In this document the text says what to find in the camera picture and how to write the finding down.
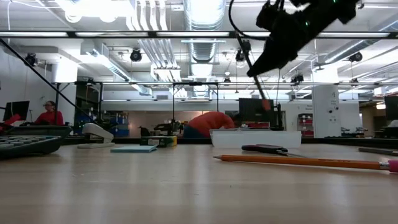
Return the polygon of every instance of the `workbench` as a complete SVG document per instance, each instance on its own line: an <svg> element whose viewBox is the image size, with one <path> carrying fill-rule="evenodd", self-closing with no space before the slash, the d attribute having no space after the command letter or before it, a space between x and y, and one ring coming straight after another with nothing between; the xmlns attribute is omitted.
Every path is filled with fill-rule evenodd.
<svg viewBox="0 0 398 224"><path fill-rule="evenodd" d="M374 224L397 217L398 175L388 171L223 162L212 156L259 153L211 145L109 150L62 146L47 156L0 161L0 223ZM326 144L289 151L393 159Z"/></svg>

